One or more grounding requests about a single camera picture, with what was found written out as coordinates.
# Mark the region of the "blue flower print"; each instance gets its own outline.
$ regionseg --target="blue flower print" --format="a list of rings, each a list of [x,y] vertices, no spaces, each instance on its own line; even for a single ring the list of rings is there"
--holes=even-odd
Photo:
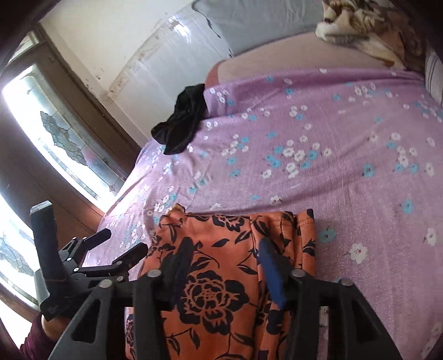
[[[418,164],[411,164],[409,166],[409,171],[411,172],[411,174],[416,174],[416,173],[418,173],[419,170],[420,170],[420,167],[418,166]]]
[[[309,161],[305,161],[303,164],[300,165],[300,169],[302,170],[306,170],[309,169],[311,167],[311,163]]]
[[[274,169],[278,169],[278,168],[281,166],[281,161],[275,159],[275,160],[271,163],[271,166],[272,166]]]
[[[200,180],[198,181],[198,185],[199,185],[199,186],[205,186],[207,183],[208,183],[208,180],[206,180],[205,178],[200,179]]]
[[[240,176],[240,170],[239,169],[234,170],[232,173],[229,174],[229,176],[232,177],[232,178],[239,177]]]
[[[365,166],[363,166],[364,177],[373,177],[374,175],[375,175],[375,170],[371,164],[366,164]]]
[[[319,233],[319,240],[322,244],[331,243],[337,237],[335,229],[328,227]]]
[[[188,188],[188,193],[191,195],[194,195],[197,192],[197,187],[195,185],[192,185],[190,188]]]
[[[316,160],[318,155],[318,152],[316,152],[315,150],[311,150],[307,157],[309,160]]]
[[[401,209],[405,214],[412,214],[412,211],[414,210],[414,204],[412,203],[412,200],[406,200],[402,203]]]
[[[283,153],[283,150],[284,150],[284,148],[283,148],[283,146],[281,146],[281,145],[274,147],[274,152],[275,152],[276,154],[282,154],[282,153]]]
[[[402,164],[395,164],[394,171],[395,172],[402,172],[402,171],[404,171],[404,166]]]
[[[228,159],[228,165],[234,165],[237,162],[237,159],[235,157],[230,157]]]

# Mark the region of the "black cloth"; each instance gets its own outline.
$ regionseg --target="black cloth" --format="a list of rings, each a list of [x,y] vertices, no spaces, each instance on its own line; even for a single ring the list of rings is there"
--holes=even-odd
[[[182,153],[194,138],[207,109],[204,91],[205,84],[186,87],[177,98],[171,117],[151,130],[152,137],[166,145],[165,155]]]

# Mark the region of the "patterned cloth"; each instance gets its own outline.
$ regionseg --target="patterned cloth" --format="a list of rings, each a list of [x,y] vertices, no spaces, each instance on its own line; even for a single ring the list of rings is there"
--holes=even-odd
[[[353,46],[387,67],[424,74],[426,41],[404,12],[369,0],[323,0],[315,34],[332,44]]]
[[[270,300],[260,240],[269,237],[293,263],[315,271],[313,211],[248,216],[185,214],[177,207],[160,220],[140,275],[158,269],[184,238],[195,250],[176,308],[162,312],[171,359],[282,359],[291,315]],[[134,316],[127,319],[126,356],[134,359]]]
[[[205,97],[209,118],[187,151],[165,156],[154,141],[141,151],[101,223],[112,238],[86,264],[151,245],[177,202],[208,215],[312,208],[316,277],[353,279],[404,360],[430,351],[443,321],[443,109],[423,78],[294,70]],[[327,317],[320,326],[325,359]]]

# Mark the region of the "gray cloth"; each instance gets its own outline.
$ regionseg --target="gray cloth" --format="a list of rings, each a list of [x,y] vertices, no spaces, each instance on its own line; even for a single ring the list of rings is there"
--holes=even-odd
[[[197,0],[192,5],[237,56],[260,45],[311,32],[323,19],[320,0]]]

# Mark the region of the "crumpled blanket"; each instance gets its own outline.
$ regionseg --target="crumpled blanket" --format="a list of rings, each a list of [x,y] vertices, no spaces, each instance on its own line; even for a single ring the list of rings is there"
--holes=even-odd
[[[401,10],[367,0],[323,0],[315,34],[332,44],[359,49],[388,67],[424,74],[426,41]]]

